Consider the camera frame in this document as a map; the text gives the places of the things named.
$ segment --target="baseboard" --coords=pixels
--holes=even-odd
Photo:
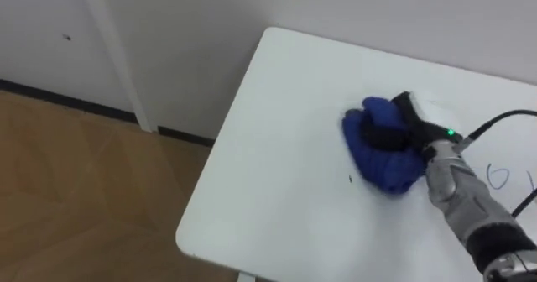
[[[206,147],[212,147],[215,143],[215,139],[204,138],[190,133],[176,131],[166,127],[159,126],[159,134],[162,136],[183,140],[193,144],[200,144]]]
[[[134,115],[132,112],[99,105],[94,102],[82,101],[74,97],[66,97],[58,93],[33,88],[31,86],[20,85],[12,81],[0,80],[0,90],[19,94],[25,97],[32,97],[46,102],[52,102],[65,107],[72,107],[74,109],[102,115],[108,118],[115,118],[129,123],[138,123],[136,115]]]
[[[129,123],[138,123],[136,115],[134,115],[133,112],[99,105],[94,102],[82,101],[78,98],[67,97],[58,93],[33,88],[31,86],[20,85],[12,81],[0,79],[0,90],[19,94],[25,97],[32,97],[41,101],[52,102],[56,105],[71,107],[77,110],[101,115],[107,118],[114,118]],[[159,127],[159,134],[162,136],[176,138],[193,144],[200,144],[206,147],[212,147],[212,145],[215,143],[214,139],[203,138],[201,136],[176,131],[165,127]]]

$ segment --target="handwritten marking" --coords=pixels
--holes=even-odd
[[[531,174],[529,173],[529,171],[526,171],[526,173],[528,173],[529,183],[531,184],[531,190],[535,191],[534,179],[531,178]]]
[[[493,164],[488,164],[487,166],[487,181],[488,181],[488,184],[494,189],[494,190],[501,190],[508,182],[509,180],[509,176],[511,175],[511,172],[508,170],[508,169],[495,169],[493,170],[492,172],[490,171],[490,168]],[[499,185],[498,187],[496,187],[490,180],[490,176],[492,174],[495,174],[495,173],[498,173],[498,172],[505,172],[506,175],[505,175],[505,180],[502,182],[501,185]]]

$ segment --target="table leg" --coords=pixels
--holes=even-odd
[[[255,277],[244,273],[238,273],[237,282],[255,282]]]

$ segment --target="white wall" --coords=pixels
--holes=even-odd
[[[537,0],[107,1],[150,118],[207,137],[269,25],[537,83]]]
[[[0,78],[132,111],[84,0],[0,0]]]

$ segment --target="wooden floor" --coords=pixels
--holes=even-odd
[[[0,93],[0,281],[235,281],[175,229],[209,149]]]

